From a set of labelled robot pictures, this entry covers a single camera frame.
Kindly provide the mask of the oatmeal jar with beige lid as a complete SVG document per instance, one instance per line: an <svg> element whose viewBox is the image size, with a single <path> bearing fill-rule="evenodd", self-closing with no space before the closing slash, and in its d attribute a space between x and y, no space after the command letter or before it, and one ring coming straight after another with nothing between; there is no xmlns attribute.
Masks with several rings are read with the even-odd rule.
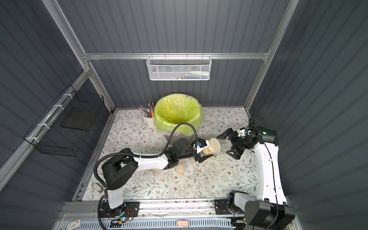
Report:
<svg viewBox="0 0 368 230"><path fill-rule="evenodd" d="M216 138L211 138L206 140L206 148L203 149L203 153L206 155L214 155L220 152L221 146L219 141Z"/></svg>

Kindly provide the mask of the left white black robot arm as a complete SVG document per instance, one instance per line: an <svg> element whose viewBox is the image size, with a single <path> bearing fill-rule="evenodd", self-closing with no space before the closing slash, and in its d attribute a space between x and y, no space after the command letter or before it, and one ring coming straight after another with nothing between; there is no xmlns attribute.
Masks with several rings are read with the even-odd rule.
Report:
<svg viewBox="0 0 368 230"><path fill-rule="evenodd" d="M196 162L202 163L219 151L220 143L215 138L198 139L192 143L181 138L172 147L166 148L161 155L143 156L125 148L106 157L107 160L102 165L103 179L97 173L97 168L102 161L96 163L94 176L103 185L109 208L116 209L124 204L123 186L135 172L171 169L176 167L181 159L191 157Z"/></svg>

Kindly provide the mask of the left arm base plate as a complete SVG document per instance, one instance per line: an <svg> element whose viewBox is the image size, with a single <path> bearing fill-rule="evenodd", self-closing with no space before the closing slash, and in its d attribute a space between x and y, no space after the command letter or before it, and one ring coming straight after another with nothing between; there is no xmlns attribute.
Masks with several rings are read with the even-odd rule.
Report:
<svg viewBox="0 0 368 230"><path fill-rule="evenodd" d="M123 205L111 209L107 201L104 201L100 208L102 218L135 218L138 216L140 202L124 202Z"/></svg>

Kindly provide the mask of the floral table mat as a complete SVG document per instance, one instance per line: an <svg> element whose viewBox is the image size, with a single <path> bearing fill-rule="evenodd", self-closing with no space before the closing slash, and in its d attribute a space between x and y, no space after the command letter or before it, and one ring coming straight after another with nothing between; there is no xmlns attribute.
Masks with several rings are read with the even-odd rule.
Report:
<svg viewBox="0 0 368 230"><path fill-rule="evenodd" d="M140 110L118 110L112 121L101 156L130 148L138 154L160 153L167 141L162 132L149 128ZM181 199L226 197L232 190L256 195L260 184L259 162L255 154L246 150L239 160L226 154L231 143L221 140L221 150L213 157L198 163L185 159L185 173L179 175L175 167L154 173L135 172L123 186L125 200Z"/></svg>

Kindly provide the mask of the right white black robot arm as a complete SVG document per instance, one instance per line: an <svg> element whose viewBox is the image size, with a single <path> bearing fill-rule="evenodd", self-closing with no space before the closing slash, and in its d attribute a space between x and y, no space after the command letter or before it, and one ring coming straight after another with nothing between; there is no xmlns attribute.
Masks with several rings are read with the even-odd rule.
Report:
<svg viewBox="0 0 368 230"><path fill-rule="evenodd" d="M232 147L226 153L238 160L247 149L258 162L260 184L256 195L231 191L226 208L231 213L242 211L246 225L264 230L283 230L295 218L294 207L287 204L278 166L279 141L277 132L262 126L243 127L239 131L228 128L217 136L229 139Z"/></svg>

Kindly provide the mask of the pens bundle in cup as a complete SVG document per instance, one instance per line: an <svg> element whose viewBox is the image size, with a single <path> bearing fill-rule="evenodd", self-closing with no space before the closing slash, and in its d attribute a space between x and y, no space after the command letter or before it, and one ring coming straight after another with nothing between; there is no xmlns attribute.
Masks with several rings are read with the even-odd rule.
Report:
<svg viewBox="0 0 368 230"><path fill-rule="evenodd" d="M148 102L147 108L140 105L140 110L143 111L147 115L147 117L149 118L154 117L154 103L153 102Z"/></svg>

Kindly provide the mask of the white card with red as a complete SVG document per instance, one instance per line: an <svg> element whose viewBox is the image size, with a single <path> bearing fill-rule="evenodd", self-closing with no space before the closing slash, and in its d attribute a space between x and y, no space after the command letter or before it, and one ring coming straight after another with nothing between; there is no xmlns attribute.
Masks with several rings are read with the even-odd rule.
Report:
<svg viewBox="0 0 368 230"><path fill-rule="evenodd" d="M76 220L74 222L71 222L69 224L67 224L66 226L66 230L75 230L81 227L81 220Z"/></svg>

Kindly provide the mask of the grey trash bin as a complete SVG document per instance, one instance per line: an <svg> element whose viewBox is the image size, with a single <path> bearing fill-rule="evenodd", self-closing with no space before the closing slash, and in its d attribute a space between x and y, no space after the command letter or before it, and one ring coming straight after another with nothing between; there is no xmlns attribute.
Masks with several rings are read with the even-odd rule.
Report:
<svg viewBox="0 0 368 230"><path fill-rule="evenodd" d="M164 137L165 137L165 139L168 141L169 140L169 137L170 137L170 132L163 132L163 135L164 135ZM195 136L194 136L194 134L193 135L191 135L191 136L186 136L186 135L184 135L183 133L181 133L181 132L175 132L174 134L173 134L173 136L172 136L172 138L170 139L170 141L169 141L169 145L173 145L175 142L177 142L179 139L181 139L181 138L183 138L183 139L186 139L186 140L188 140L189 142L192 142L194 139L195 139Z"/></svg>

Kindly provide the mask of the pink eraser block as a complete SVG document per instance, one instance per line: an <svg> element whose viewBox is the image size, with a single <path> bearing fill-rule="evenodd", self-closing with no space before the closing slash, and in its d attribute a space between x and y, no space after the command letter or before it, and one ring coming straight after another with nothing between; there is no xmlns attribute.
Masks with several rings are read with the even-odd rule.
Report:
<svg viewBox="0 0 368 230"><path fill-rule="evenodd" d="M182 228L189 228L190 227L190 221L189 220L178 220L176 222L176 226L177 227L182 227Z"/></svg>

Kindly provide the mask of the open glass oatmeal jar middle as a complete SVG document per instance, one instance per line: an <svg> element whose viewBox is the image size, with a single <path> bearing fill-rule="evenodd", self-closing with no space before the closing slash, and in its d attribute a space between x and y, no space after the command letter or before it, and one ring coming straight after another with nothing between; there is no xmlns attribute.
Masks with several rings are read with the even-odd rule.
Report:
<svg viewBox="0 0 368 230"><path fill-rule="evenodd" d="M185 164L184 163L178 163L178 165L175 167L175 171L177 174L182 175L185 173Z"/></svg>

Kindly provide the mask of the white pen cup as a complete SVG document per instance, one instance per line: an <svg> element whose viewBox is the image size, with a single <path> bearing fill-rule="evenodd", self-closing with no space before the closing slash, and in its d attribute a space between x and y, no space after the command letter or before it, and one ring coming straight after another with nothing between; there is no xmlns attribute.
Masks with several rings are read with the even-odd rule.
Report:
<svg viewBox="0 0 368 230"><path fill-rule="evenodd" d="M147 114L144 114L144 120L146 121L146 124L149 128L155 128L153 117L150 117Z"/></svg>

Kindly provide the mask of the green plastic bin liner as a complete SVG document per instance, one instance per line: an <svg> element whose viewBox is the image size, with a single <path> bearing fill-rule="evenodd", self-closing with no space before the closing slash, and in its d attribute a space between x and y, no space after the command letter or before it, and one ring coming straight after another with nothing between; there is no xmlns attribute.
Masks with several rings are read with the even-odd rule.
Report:
<svg viewBox="0 0 368 230"><path fill-rule="evenodd" d="M160 132L172 132L182 123L198 129L203 122L203 107L199 101L186 94L170 94L160 100L154 109L154 125Z"/></svg>

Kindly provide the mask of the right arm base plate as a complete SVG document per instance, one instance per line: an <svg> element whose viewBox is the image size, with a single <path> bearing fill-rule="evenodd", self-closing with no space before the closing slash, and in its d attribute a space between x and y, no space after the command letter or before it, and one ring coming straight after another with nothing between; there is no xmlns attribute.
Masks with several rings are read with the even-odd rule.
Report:
<svg viewBox="0 0 368 230"><path fill-rule="evenodd" d="M234 211L230 207L229 199L214 199L212 201L213 206L215 207L215 212L217 215L230 215L233 214Z"/></svg>

